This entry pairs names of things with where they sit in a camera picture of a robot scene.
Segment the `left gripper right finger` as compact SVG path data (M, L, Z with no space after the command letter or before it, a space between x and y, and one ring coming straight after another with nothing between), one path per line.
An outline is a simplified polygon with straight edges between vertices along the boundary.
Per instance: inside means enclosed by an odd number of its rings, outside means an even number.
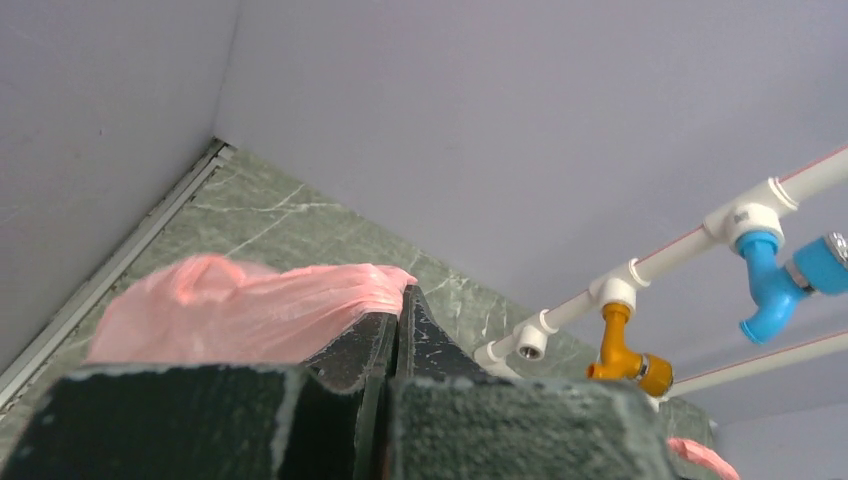
M388 390L389 479L673 479L653 409L622 382L486 373L410 286Z

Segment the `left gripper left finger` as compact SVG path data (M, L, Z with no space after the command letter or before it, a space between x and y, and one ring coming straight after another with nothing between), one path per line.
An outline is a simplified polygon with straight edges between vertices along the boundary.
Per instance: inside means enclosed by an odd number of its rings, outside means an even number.
M397 319L298 365L103 364L58 380L5 479L365 479Z

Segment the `pink plastic bag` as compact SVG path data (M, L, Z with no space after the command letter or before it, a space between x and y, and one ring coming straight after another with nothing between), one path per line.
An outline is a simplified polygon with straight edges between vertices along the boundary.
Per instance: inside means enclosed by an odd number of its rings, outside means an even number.
M220 254L187 257L133 283L105 309L88 364L304 361L363 315L399 315L417 280L390 265L278 272Z

